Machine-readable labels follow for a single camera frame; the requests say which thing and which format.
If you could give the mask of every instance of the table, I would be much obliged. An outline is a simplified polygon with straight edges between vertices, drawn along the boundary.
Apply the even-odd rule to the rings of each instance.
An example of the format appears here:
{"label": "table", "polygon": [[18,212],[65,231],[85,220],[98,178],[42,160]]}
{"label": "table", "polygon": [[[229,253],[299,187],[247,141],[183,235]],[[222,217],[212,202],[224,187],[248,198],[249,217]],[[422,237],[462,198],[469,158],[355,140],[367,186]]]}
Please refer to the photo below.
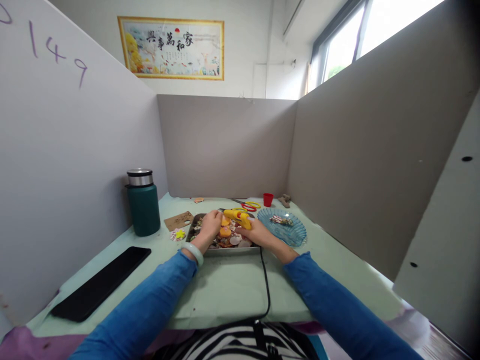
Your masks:
{"label": "table", "polygon": [[[248,201],[263,204],[259,198]],[[159,201],[160,217],[168,219],[185,211],[193,215],[217,208],[234,208],[237,203],[224,198],[194,199],[171,197],[168,193]],[[311,252],[312,258],[332,277],[357,296],[383,321],[394,319],[402,311],[402,302],[384,285],[370,266],[309,220],[293,202],[290,211],[305,225],[306,243],[297,249]],[[283,209],[277,199],[273,207]],[[61,287],[59,294],[34,317],[27,327],[36,337],[67,334],[89,334],[138,284],[154,269],[170,259],[182,243],[170,240],[165,224],[158,232],[146,237],[135,235],[130,227],[102,252],[95,256]],[[49,315],[49,311],[110,261],[130,246],[151,249],[151,255],[100,305],[84,322],[75,323]],[[302,322],[313,320],[310,311],[286,278],[282,265],[264,251],[265,266],[271,296],[271,308],[266,321]],[[168,323],[170,329],[202,329],[262,314],[267,309],[267,293],[260,255],[206,257],[191,283],[182,294]]]}

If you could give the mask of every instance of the water bottle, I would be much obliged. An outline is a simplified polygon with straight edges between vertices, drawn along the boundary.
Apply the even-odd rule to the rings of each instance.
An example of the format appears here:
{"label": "water bottle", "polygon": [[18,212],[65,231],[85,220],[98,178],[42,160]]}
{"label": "water bottle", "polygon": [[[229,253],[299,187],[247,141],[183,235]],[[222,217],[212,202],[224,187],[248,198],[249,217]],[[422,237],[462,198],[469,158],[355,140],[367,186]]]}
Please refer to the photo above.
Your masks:
{"label": "water bottle", "polygon": [[127,195],[133,230],[139,237],[156,233],[160,229],[159,200],[154,185],[153,171],[146,168],[131,169],[128,175]]}

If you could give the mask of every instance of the black and white striped shirt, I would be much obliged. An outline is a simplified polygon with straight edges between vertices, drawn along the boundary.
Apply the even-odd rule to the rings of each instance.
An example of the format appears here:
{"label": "black and white striped shirt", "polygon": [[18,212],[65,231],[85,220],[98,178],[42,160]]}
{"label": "black and white striped shirt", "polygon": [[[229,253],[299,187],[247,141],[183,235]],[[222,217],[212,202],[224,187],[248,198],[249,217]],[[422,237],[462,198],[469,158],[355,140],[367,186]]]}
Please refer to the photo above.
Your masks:
{"label": "black and white striped shirt", "polygon": [[318,359],[309,339],[284,323],[242,321],[197,330],[187,341],[158,350],[154,360]]}

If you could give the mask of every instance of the yellow glue gun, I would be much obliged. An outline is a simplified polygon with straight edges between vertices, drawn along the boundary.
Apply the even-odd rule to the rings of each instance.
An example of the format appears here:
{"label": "yellow glue gun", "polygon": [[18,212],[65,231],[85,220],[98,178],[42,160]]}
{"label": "yellow glue gun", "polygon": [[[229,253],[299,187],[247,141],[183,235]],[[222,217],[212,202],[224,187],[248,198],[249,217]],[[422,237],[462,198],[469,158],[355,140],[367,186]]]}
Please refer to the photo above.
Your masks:
{"label": "yellow glue gun", "polygon": [[250,216],[246,212],[229,209],[229,210],[224,210],[223,215],[239,223],[240,226],[244,229],[250,230],[252,228],[252,224],[250,224],[250,221],[249,221]]}

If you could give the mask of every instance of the scissors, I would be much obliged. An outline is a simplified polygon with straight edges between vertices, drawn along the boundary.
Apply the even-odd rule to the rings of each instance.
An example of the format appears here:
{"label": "scissors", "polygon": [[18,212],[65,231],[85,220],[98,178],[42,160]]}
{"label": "scissors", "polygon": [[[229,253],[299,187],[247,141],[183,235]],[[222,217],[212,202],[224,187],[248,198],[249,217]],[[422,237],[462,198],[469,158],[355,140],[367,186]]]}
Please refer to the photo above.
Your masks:
{"label": "scissors", "polygon": [[240,201],[240,200],[233,199],[233,198],[231,198],[230,200],[233,200],[234,202],[237,202],[237,203],[241,204],[241,207],[235,207],[232,210],[238,210],[238,211],[243,212],[243,213],[246,213],[246,212],[249,212],[249,211],[254,213],[254,212],[257,211],[257,209],[261,208],[261,206],[258,202],[254,202],[254,201],[244,202],[244,201]]}

